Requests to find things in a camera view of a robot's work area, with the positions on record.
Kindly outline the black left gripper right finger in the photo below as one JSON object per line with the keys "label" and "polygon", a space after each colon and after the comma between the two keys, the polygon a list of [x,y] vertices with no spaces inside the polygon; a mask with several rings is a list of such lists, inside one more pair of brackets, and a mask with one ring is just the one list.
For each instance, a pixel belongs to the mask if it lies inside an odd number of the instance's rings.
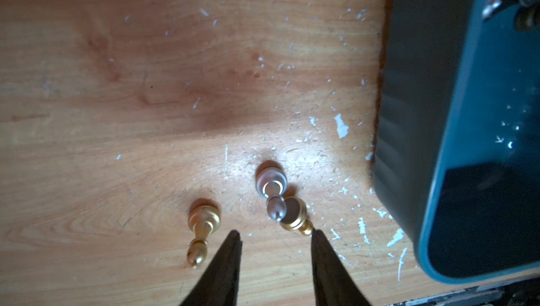
{"label": "black left gripper right finger", "polygon": [[311,254],[316,305],[371,305],[319,229],[312,233]]}

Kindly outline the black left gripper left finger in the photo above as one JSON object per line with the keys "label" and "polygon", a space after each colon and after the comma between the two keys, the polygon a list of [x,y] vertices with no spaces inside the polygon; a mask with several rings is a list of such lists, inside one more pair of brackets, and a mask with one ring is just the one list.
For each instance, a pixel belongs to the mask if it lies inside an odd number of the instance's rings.
{"label": "black left gripper left finger", "polygon": [[181,305],[237,305],[242,246],[240,233],[230,231]]}

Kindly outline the bronze chess piece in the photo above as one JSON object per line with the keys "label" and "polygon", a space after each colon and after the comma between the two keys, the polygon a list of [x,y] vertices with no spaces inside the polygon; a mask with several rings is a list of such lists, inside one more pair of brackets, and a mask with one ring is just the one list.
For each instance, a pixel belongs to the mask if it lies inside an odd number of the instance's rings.
{"label": "bronze chess piece", "polygon": [[281,227],[287,231],[298,231],[302,235],[311,236],[314,226],[309,219],[306,203],[302,199],[291,196],[285,199],[285,204],[287,212],[279,223]]}

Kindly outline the teal plastic storage box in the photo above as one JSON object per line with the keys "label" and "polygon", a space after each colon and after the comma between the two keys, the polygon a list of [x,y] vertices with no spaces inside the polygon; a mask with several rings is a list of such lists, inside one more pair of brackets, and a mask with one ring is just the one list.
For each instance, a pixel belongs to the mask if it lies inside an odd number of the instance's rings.
{"label": "teal plastic storage box", "polygon": [[539,267],[539,29],[486,1],[388,0],[374,186],[444,284]]}

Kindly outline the gold pawn chess piece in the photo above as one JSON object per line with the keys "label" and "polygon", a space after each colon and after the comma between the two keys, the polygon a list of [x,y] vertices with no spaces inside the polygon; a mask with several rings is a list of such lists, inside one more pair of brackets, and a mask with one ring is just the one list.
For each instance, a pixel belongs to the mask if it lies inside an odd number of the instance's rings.
{"label": "gold pawn chess piece", "polygon": [[208,237],[221,226],[220,211],[213,205],[201,205],[190,212],[188,226],[194,233],[186,254],[188,264],[197,268],[204,263],[208,255]]}

